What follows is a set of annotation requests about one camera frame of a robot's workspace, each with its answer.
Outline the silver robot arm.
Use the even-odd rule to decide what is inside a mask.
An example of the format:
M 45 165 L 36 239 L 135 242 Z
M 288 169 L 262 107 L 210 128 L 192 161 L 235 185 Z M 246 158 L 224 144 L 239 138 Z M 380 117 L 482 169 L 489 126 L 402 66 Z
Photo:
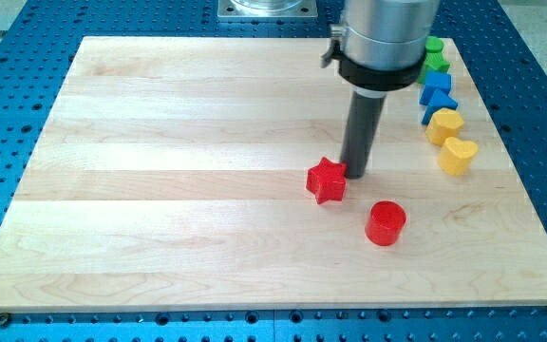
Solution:
M 413 84 L 426 56 L 426 40 L 439 0 L 347 0 L 330 27 L 321 67 L 338 62 L 339 75 L 365 97 Z

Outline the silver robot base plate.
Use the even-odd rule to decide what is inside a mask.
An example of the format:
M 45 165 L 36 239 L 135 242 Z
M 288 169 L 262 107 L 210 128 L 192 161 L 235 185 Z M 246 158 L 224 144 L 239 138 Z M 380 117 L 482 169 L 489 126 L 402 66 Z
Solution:
M 226 19 L 315 18 L 315 0 L 218 0 L 217 17 Z

